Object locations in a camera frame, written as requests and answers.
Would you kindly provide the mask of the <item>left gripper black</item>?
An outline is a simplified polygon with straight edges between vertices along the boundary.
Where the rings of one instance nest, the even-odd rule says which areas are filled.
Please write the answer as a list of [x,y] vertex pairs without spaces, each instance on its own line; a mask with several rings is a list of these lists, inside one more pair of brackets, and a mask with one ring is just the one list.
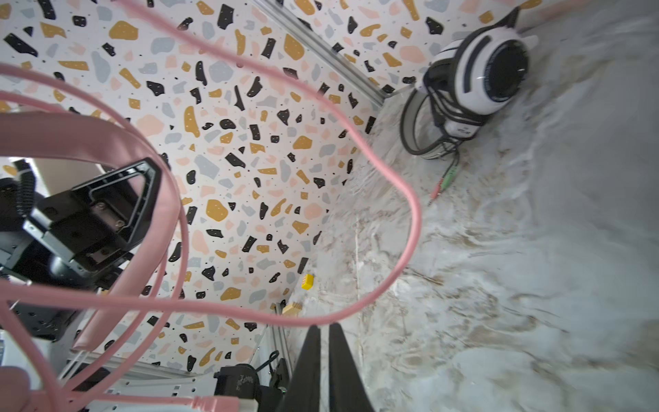
[[150,158],[43,197],[1,181],[1,278],[23,285],[108,290],[151,223],[162,171]]

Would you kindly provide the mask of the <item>left corner aluminium post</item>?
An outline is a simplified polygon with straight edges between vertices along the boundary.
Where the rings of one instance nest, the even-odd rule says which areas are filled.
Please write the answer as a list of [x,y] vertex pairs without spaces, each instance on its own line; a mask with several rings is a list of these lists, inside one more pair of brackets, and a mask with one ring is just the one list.
[[376,108],[381,108],[384,105],[387,98],[385,92],[378,89],[352,63],[341,56],[338,51],[334,51],[327,42],[281,3],[270,0],[256,0],[255,5],[267,17],[273,19],[289,34],[295,36],[303,46],[316,54],[327,66],[343,77],[348,84],[367,97]]

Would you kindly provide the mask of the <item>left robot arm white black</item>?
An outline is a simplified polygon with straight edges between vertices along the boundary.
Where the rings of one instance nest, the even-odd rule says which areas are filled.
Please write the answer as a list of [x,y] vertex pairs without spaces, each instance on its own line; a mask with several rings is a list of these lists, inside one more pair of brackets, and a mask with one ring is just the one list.
[[[15,166],[1,173],[1,274],[17,283],[50,283],[59,262],[24,230],[16,211],[20,177]],[[186,213],[190,223],[190,258],[182,298],[243,303],[253,270],[239,260],[239,247],[223,231],[206,226],[195,205]],[[70,344],[83,313],[69,309],[14,303],[13,311],[34,343],[60,374],[77,377],[98,359],[72,355]],[[235,396],[258,403],[260,410],[278,405],[289,381],[286,347],[275,330],[216,315],[171,317],[149,354],[152,365],[137,363],[108,388],[108,395],[192,398],[211,394]]]

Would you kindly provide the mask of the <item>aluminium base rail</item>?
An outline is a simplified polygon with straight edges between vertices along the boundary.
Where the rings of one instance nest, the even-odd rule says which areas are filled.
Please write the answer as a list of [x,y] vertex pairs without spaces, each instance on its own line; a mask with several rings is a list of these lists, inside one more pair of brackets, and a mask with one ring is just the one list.
[[288,350],[287,331],[281,326],[260,326],[261,339],[251,364],[257,369],[262,386],[283,383],[292,376],[293,365]]

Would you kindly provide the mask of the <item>white black headphones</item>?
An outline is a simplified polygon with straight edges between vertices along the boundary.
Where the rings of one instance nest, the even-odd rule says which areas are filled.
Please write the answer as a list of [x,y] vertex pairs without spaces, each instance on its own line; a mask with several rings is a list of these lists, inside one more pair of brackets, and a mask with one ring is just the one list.
[[432,59],[403,108],[399,133],[408,153],[425,159],[451,153],[516,96],[539,42],[518,31],[521,11],[515,7]]

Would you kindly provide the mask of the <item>pink headphones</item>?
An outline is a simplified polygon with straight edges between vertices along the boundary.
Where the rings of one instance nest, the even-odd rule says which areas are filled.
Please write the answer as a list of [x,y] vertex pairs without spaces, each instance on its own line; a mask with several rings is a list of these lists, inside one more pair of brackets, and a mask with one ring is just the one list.
[[[4,113],[1,116],[2,156],[22,156],[27,158],[58,158],[86,161],[121,167],[144,157],[154,160],[160,168],[166,164],[150,146],[145,137],[132,125],[118,116],[115,123],[100,118],[76,115],[60,106],[33,99],[21,94],[3,92],[3,101],[11,101],[32,106],[26,113]],[[154,213],[161,225],[147,234],[147,244],[141,248],[136,259],[129,265],[127,281],[119,282],[116,290],[106,298],[74,294],[58,288],[41,288],[33,291],[15,291],[12,285],[1,286],[1,324],[25,351],[34,366],[39,369],[46,385],[46,394],[39,395],[30,390],[28,374],[18,367],[1,369],[1,409],[3,411],[25,411],[34,401],[41,401],[46,410],[72,410],[68,396],[70,390],[62,390],[49,363],[44,360],[15,316],[10,313],[7,302],[22,295],[36,298],[38,302],[51,304],[71,303],[75,307],[96,307],[101,312],[124,313],[134,310],[140,313],[160,311],[161,321],[168,321],[172,310],[180,301],[178,295],[170,300],[139,300],[130,296],[139,293],[144,283],[155,270],[158,262],[166,261],[168,241],[175,228],[187,230],[185,216],[178,199],[178,189],[170,172],[165,173],[159,199]]]

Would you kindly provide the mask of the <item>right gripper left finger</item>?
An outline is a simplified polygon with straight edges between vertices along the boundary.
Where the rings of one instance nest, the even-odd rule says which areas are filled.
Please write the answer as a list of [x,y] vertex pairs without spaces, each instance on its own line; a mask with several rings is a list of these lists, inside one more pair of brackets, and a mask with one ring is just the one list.
[[293,376],[277,411],[319,412],[321,331],[313,325],[305,336]]

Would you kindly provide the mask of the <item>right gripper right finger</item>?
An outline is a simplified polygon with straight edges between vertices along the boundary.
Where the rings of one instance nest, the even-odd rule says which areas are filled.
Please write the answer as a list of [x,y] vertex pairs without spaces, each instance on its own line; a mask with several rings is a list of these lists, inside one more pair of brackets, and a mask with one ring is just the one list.
[[329,326],[329,404],[332,412],[374,412],[338,323]]

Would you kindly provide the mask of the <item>small wooden block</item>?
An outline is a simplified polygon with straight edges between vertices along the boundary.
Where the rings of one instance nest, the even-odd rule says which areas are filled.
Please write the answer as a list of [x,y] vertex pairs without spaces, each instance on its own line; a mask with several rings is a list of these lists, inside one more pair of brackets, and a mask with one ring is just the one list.
[[281,314],[284,317],[297,317],[303,309],[303,305],[300,302],[291,302],[281,311]]

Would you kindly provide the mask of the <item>small yellow block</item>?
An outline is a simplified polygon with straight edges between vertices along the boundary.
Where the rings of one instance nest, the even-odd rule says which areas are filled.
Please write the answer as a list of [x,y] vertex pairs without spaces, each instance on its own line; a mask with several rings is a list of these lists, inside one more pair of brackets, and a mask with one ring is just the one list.
[[303,290],[311,290],[314,286],[314,282],[315,282],[315,276],[311,274],[307,274],[303,277],[300,287]]

